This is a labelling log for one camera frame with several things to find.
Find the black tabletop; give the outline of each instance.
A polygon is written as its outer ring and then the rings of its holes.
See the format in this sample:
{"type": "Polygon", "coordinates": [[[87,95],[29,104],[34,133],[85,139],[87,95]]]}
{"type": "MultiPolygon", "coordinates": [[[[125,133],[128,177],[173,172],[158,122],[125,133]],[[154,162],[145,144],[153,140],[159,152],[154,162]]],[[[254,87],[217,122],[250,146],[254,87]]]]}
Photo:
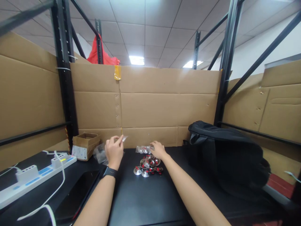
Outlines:
{"type": "MultiPolygon", "coordinates": [[[[191,224],[191,218],[181,201],[181,198],[166,170],[161,175],[155,174],[148,178],[133,173],[136,165],[144,155],[135,153],[134,149],[125,149],[116,185],[109,218],[109,226],[115,225],[185,225],[191,224]]],[[[256,216],[274,216],[275,209],[262,203],[251,203],[233,197],[224,192],[210,177],[202,171],[189,166],[182,147],[166,148],[170,156],[201,186],[227,219],[243,219],[256,216]]],[[[32,164],[42,169],[49,165],[51,155],[38,153],[37,155],[18,164],[26,168],[32,164]]],[[[68,195],[71,188],[85,171],[102,169],[92,157],[87,162],[77,161],[65,169],[66,180],[58,193],[49,201],[55,212],[63,198],[68,195]]],[[[0,189],[4,189],[16,182],[14,170],[0,178],[0,189]]],[[[61,184],[62,174],[58,173],[37,188],[25,194],[6,208],[0,210],[0,225],[47,225],[49,215],[46,210],[22,221],[16,221],[20,216],[26,215],[38,208],[61,184]]]]}

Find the yellow tape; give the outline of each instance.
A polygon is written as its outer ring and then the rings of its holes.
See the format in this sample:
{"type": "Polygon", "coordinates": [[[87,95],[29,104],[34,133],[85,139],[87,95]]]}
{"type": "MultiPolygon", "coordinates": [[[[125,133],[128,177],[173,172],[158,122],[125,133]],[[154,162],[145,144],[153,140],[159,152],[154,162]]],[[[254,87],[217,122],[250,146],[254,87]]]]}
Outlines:
{"type": "Polygon", "coordinates": [[[121,80],[120,67],[118,65],[115,65],[114,79],[117,81],[121,80]]]}

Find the watch strap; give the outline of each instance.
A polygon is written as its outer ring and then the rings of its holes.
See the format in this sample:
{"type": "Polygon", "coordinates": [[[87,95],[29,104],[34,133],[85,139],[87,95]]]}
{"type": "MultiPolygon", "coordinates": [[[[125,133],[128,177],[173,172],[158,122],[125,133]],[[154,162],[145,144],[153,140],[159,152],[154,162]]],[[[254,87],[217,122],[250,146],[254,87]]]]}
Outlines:
{"type": "Polygon", "coordinates": [[[104,178],[106,175],[113,176],[113,177],[116,178],[117,170],[114,170],[114,169],[111,169],[111,168],[107,167],[107,168],[106,168],[106,171],[105,171],[104,174],[103,174],[103,178],[104,178]]]}

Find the black bag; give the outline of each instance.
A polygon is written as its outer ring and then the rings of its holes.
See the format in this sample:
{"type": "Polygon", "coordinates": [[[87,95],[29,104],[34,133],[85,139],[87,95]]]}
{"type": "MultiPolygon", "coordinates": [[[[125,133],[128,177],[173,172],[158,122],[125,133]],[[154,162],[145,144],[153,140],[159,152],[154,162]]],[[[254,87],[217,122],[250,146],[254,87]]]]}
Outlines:
{"type": "Polygon", "coordinates": [[[228,193],[258,201],[271,173],[262,148],[238,130],[224,129],[203,121],[188,128],[189,164],[214,175],[228,193]]]}

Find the white label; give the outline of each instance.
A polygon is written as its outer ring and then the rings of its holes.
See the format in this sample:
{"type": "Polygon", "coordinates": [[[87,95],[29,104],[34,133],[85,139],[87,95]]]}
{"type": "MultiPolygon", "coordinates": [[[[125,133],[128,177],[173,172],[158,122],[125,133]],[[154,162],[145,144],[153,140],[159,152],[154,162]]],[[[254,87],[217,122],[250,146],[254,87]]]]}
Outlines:
{"type": "Polygon", "coordinates": [[[72,155],[76,156],[78,159],[87,160],[87,149],[73,145],[72,155]]]}

